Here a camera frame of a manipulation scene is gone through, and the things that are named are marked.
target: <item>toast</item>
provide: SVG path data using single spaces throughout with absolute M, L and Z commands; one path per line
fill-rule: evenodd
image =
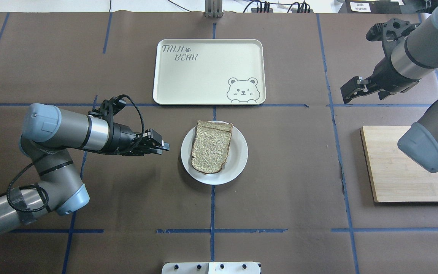
M 192 167 L 205 174 L 222 170 L 229 154 L 233 124 L 197 121 Z

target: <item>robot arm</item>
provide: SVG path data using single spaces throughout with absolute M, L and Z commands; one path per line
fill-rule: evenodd
M 40 181 L 29 187 L 10 186 L 9 195 L 0 196 L 0 234 L 35 222 L 54 210 L 59 215 L 70 214 L 89 202 L 85 184 L 66 148 L 122 156 L 162 154 L 169 150 L 169 144 L 154 130 L 136 133 L 113 122 L 113 116 L 125 107 L 124 97 L 127 96 L 104 100 L 88 116 L 55 106 L 30 106 L 20 145 L 22 152 L 32 159 Z
M 341 87 L 345 104 L 373 92 L 379 99 L 407 92 L 438 68 L 438 7 L 420 25 L 391 19 L 374 25 L 366 37 L 382 42 L 385 58 L 365 80 L 357 76 Z M 398 141 L 398 147 L 429 172 L 438 171 L 438 100 Z

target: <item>tray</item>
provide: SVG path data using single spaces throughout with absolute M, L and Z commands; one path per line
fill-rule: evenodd
M 161 105 L 258 105 L 266 99 L 263 46 L 254 39 L 158 43 L 153 100 Z

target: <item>wooden cutting board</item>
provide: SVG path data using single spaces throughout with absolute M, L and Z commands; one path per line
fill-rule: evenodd
M 375 202 L 438 202 L 438 172 L 397 147 L 409 126 L 363 126 L 361 136 Z

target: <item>white plate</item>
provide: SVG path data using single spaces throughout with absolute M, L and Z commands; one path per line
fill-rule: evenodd
M 161 105 L 258 105 L 266 99 L 263 46 L 254 39 L 165 39 L 153 100 Z
M 222 167 L 222 170 L 214 174 L 204 174 L 193 168 L 191 164 L 192 145 L 195 139 L 196 128 L 197 126 L 191 129 L 184 138 L 184 142 L 182 142 L 181 158 L 187 172 L 194 179 L 208 185 L 225 184 L 236 178 L 243 171 L 246 162 L 248 161 L 248 144 L 241 132 L 233 126 L 229 155 L 227 156 L 226 164 Z

